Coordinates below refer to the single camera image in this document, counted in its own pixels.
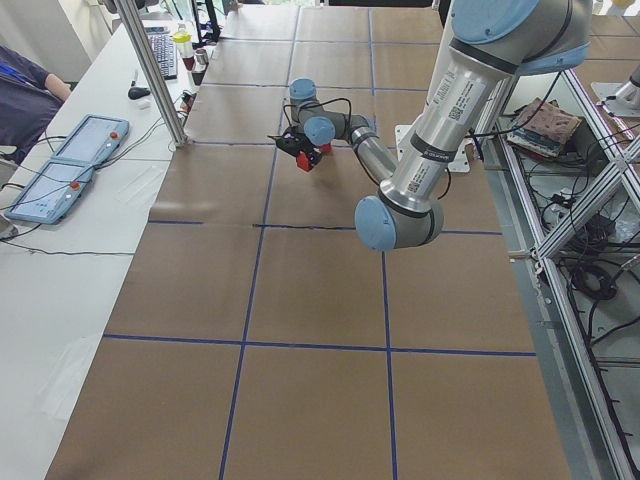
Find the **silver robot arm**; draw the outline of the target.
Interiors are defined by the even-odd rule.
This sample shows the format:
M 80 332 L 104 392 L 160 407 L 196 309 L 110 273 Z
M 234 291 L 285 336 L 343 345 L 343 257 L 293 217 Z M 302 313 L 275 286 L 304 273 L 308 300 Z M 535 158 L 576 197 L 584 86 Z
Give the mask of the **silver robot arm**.
M 432 192 L 496 84 L 578 66 L 588 50 L 591 17 L 589 1 L 456 1 L 447 22 L 452 37 L 440 48 L 449 64 L 430 88 L 400 158 L 365 117 L 326 110 L 308 78 L 289 87 L 289 125 L 275 136 L 276 146 L 310 171 L 323 147 L 347 142 L 378 184 L 376 194 L 356 206 L 360 240 L 384 252 L 427 244 L 444 223 Z

